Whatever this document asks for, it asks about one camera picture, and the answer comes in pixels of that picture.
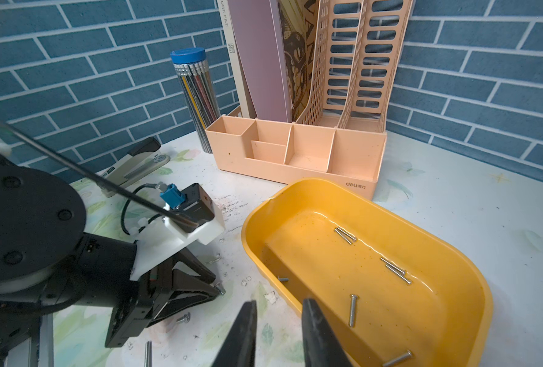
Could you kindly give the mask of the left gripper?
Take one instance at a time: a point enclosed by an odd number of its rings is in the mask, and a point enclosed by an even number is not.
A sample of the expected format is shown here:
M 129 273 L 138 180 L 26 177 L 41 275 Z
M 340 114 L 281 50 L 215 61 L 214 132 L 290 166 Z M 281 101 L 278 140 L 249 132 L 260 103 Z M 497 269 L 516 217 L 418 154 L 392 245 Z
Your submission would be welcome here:
M 123 347 L 142 331 L 183 311 L 215 300 L 216 275 L 189 249 L 174 254 L 132 281 L 112 309 L 106 348 Z

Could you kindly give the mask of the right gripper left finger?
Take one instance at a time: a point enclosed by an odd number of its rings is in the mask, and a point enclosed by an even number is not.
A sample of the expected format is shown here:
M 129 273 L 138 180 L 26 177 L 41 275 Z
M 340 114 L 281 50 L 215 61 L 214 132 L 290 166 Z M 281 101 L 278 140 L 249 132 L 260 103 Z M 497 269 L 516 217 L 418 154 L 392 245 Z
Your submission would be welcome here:
M 254 366 L 257 337 L 257 303 L 242 305 L 212 367 Z

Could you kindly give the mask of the short silver screw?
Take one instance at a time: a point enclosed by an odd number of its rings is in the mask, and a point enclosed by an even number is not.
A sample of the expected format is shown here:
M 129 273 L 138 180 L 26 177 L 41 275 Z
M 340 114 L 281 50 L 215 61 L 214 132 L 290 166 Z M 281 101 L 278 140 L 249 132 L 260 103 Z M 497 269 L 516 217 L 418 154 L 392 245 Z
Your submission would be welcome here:
M 220 282 L 214 284 L 213 287 L 214 287 L 221 295 L 225 295 L 226 290 L 225 290 L 225 288 L 222 286 L 222 284 L 221 284 Z
M 178 318 L 176 320 L 176 323 L 177 324 L 187 324 L 190 321 L 190 318 L 191 318 L 191 313 L 186 313 L 186 314 L 184 314 L 184 316 Z

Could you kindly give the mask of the peach desk file organizer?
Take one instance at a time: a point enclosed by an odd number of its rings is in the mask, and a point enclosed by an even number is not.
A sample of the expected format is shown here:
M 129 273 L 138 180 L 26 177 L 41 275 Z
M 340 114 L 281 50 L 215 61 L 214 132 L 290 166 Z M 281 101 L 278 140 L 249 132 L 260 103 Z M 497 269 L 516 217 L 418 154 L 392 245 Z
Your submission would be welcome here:
M 223 116 L 206 131 L 222 171 L 290 184 L 320 177 L 372 199 L 411 1 L 322 1 L 311 91 L 295 122 Z

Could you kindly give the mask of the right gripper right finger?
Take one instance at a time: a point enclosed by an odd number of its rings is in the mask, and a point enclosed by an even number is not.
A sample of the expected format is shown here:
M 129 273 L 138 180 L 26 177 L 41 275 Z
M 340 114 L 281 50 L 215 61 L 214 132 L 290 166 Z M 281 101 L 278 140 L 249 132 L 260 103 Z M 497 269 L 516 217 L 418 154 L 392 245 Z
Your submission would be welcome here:
M 352 366 L 319 304 L 312 298 L 303 301 L 302 332 L 306 367 Z

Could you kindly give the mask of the yellow plastic storage box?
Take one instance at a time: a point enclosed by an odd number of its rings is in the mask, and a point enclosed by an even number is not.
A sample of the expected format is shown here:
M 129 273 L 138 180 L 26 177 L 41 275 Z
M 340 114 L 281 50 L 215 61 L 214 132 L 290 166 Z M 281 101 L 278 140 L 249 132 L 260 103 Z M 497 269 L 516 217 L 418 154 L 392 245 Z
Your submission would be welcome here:
M 357 241 L 346 243 L 337 226 Z M 458 249 L 352 191 L 323 179 L 292 183 L 248 215 L 242 243 L 295 311 L 307 298 L 319 304 L 355 364 L 380 366 L 410 350 L 409 366 L 479 365 L 493 317 L 482 273 Z M 351 294 L 359 297 L 353 328 Z

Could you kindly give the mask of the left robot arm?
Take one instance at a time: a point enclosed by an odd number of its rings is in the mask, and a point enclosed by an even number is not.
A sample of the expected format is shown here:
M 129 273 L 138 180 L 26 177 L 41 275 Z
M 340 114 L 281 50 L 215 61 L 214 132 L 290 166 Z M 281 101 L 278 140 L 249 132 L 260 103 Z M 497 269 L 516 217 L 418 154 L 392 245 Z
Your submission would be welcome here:
M 0 365 L 28 344 L 35 365 L 43 318 L 72 305 L 112 310 L 105 345 L 122 347 L 173 315 L 217 298 L 214 274 L 188 245 L 208 243 L 222 225 L 202 187 L 156 183 L 165 207 L 55 152 L 50 156 L 153 212 L 132 243 L 85 231 L 86 208 L 62 179 L 17 166 L 0 153 Z

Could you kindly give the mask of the black silver stapler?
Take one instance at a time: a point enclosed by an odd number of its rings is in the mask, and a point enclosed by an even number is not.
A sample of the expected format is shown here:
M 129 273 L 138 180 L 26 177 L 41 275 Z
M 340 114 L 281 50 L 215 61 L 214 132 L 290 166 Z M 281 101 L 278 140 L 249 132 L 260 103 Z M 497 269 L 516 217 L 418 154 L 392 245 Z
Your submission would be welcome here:
M 102 177 L 120 187 L 127 188 L 170 161 L 161 153 L 161 143 L 149 137 L 133 146 L 128 153 L 112 165 Z

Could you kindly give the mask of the blue-lid pencil tube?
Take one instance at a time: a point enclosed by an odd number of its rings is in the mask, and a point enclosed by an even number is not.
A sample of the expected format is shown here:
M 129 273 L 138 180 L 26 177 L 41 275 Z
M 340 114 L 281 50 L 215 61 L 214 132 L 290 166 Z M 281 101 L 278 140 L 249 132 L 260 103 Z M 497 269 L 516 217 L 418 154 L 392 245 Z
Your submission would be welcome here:
M 212 154 L 206 130 L 221 113 L 210 76 L 206 50 L 203 47 L 174 50 L 170 53 L 170 59 L 180 81 L 202 149 L 205 153 Z

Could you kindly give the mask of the purple folder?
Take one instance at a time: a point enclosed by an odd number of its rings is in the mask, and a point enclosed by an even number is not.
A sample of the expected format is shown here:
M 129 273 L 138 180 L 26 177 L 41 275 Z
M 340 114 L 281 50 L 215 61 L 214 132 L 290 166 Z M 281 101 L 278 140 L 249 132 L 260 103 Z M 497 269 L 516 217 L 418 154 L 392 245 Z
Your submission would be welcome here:
M 248 90 L 259 119 L 292 122 L 291 98 L 277 1 L 229 2 Z

